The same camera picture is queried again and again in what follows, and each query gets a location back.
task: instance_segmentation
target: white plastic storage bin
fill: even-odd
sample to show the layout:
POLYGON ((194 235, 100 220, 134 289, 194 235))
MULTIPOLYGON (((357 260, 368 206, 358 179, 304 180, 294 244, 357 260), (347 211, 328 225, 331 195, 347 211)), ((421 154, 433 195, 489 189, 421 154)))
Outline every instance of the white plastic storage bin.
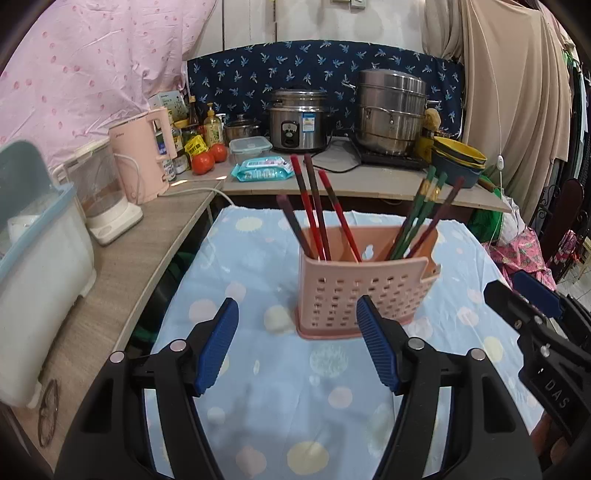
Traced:
POLYGON ((52 185, 33 145, 0 151, 0 184, 0 401, 32 407, 54 337, 96 279, 94 254, 76 189, 52 185))
POLYGON ((230 142, 230 161, 241 165, 245 160, 266 155, 272 147, 265 137, 237 138, 230 142))

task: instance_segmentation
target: pink polka dot curtain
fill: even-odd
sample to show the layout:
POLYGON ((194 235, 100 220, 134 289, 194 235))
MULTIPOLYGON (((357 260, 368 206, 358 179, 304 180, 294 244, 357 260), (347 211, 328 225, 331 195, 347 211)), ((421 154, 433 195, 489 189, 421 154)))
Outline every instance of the pink polka dot curtain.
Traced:
POLYGON ((111 122, 182 85, 181 62, 215 0, 57 0, 0 75, 0 144, 25 139, 49 167, 111 122))

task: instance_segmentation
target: chopstick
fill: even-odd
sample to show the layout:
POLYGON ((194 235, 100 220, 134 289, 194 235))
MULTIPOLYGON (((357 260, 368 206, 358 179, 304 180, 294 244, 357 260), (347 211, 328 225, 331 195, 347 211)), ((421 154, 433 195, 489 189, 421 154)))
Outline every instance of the chopstick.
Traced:
POLYGON ((421 238, 418 239, 418 242, 415 243, 414 246, 411 248, 411 251, 406 256, 406 258, 412 258, 418 252, 418 250, 421 248, 422 244, 427 239, 427 237, 431 234, 433 230, 435 230, 435 227, 439 223, 439 220, 441 220, 444 216, 446 216, 449 213, 449 210, 452 207, 452 202, 456 199, 456 196, 462 188, 462 185, 464 185, 464 177, 460 177, 456 180, 456 183, 453 186, 453 189, 451 190, 450 194, 445 199, 445 202, 443 202, 443 205, 439 207, 439 210, 433 217, 433 220, 431 220, 431 223, 429 223, 429 226, 423 232, 421 238))
POLYGON ((326 225, 324 224, 324 214, 322 213, 322 204, 320 203, 320 193, 318 192, 318 184, 316 183, 316 174, 314 173, 314 165, 312 165, 312 157, 309 153, 304 155, 304 162, 306 164, 306 171, 308 172, 308 181, 310 182, 310 190, 312 191, 316 216, 318 217, 318 227, 320 228, 320 238, 322 239, 322 246, 324 247, 324 256, 327 261, 330 261, 329 238, 326 235, 326 225))
POLYGON ((310 230, 312 231, 312 237, 314 238, 314 243, 316 244, 316 250, 318 251, 320 259, 324 260, 324 249, 322 248, 322 241, 320 240, 320 234, 316 225, 314 213, 312 212, 312 204, 310 202, 310 196, 308 195, 308 189, 306 188, 306 182, 304 181, 304 176, 301 174, 300 162, 298 161, 296 154, 293 154, 290 157, 290 160, 294 167, 297 185, 300 188, 301 201, 304 204, 304 209, 306 210, 306 215, 308 216, 308 221, 310 222, 310 230))
POLYGON ((285 217, 287 218, 287 221, 289 222, 295 237, 300 243, 301 249, 304 251, 304 255, 315 260, 316 258, 312 253, 310 244, 308 243, 308 240, 306 240, 304 232, 301 231, 300 224, 297 221, 296 214, 294 213, 294 209, 291 206, 291 202, 289 198, 287 198, 287 195, 277 195, 277 204, 279 207, 281 207, 283 213, 285 213, 285 217))
POLYGON ((362 262, 361 254, 359 253, 359 249, 357 248, 357 245, 355 244, 355 239, 353 238, 353 233, 351 233, 351 229, 349 228, 349 224, 347 223, 347 220, 345 219, 345 214, 343 213, 343 208, 340 205, 339 198, 336 196, 336 193, 333 190, 332 185, 330 184, 330 180, 329 180, 328 176, 326 175, 326 172, 324 170, 319 170, 318 175, 320 176, 320 180, 322 180, 324 188, 326 189, 326 193, 329 194, 329 199, 332 202, 333 207, 335 207, 335 212, 337 214, 337 217, 339 217, 340 225, 343 229, 343 232, 345 233, 345 237, 347 237, 347 241, 349 242, 349 246, 351 247, 351 250, 353 251, 353 255, 357 259, 357 262, 361 263, 362 262))
POLYGON ((404 220, 402 227, 400 227, 400 230, 398 231, 398 236, 396 237, 396 240, 394 242, 394 245, 390 249, 390 252, 388 252, 386 259, 394 260, 398 256, 400 247, 406 240, 408 231, 413 226, 414 219, 417 217, 421 210, 421 207, 423 206, 425 196, 427 195, 427 193, 429 193, 429 188, 431 187, 431 181, 435 176, 435 171, 436 168, 433 165, 431 165, 427 172, 427 176, 424 179, 422 179, 420 185, 418 186, 418 190, 414 196, 413 205, 411 206, 410 212, 404 220))
POLYGON ((439 177, 437 184, 433 191, 429 194, 428 201, 423 204, 423 208, 421 208, 421 213, 418 214, 417 223, 414 225, 412 230, 410 230, 406 240, 404 241, 403 246, 398 251, 398 257, 395 260, 398 260, 404 256, 404 252, 406 252, 407 248, 413 241, 413 238, 417 236, 419 229, 422 227, 423 223, 425 222, 425 218, 429 216, 431 211, 433 210, 433 206, 435 205, 435 201, 439 198, 439 194, 441 193, 441 188, 443 184, 447 180, 447 173, 443 172, 439 177))

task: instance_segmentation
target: tablecloth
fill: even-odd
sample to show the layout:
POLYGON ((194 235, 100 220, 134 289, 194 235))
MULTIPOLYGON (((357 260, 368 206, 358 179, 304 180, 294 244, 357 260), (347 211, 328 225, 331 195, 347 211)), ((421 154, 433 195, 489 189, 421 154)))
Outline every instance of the tablecloth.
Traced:
MULTIPOLYGON (((308 225, 304 212, 297 212, 308 225)), ((338 225, 326 212, 327 225, 338 225)), ((403 218, 346 214, 350 225, 399 225, 403 218)), ((517 334, 483 300, 502 276, 464 225, 442 221, 433 258, 441 277, 405 327, 441 351, 482 347, 499 371, 525 424, 542 408, 517 378, 517 334)), ((226 480, 371 479, 401 398, 383 386, 362 339, 304 340, 294 328, 298 244, 280 210, 221 211, 174 296, 153 352, 211 319, 225 297, 239 326, 216 384, 196 399, 226 480)), ((172 476, 154 391, 147 391, 150 442, 159 472, 172 476)), ((450 389, 442 388, 425 474, 439 470, 450 389)))

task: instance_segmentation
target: silver screw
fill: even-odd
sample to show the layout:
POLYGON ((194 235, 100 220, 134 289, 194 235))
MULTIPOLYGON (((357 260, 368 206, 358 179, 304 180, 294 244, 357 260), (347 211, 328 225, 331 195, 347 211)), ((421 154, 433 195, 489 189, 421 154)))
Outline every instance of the silver screw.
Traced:
POLYGON ((470 356, 474 360, 482 362, 486 358, 486 353, 484 353, 484 351, 480 350, 479 348, 473 348, 472 350, 470 350, 470 356))
POLYGON ((408 346, 413 350, 422 350, 425 347, 425 342, 420 338, 412 337, 408 339, 408 346))
POLYGON ((122 362, 124 358, 125 354, 123 352, 113 352, 109 357, 109 360, 111 360, 114 364, 118 364, 122 362))
POLYGON ((170 344, 170 349, 173 352, 182 352, 186 346, 187 342, 185 342, 184 340, 175 340, 170 344))

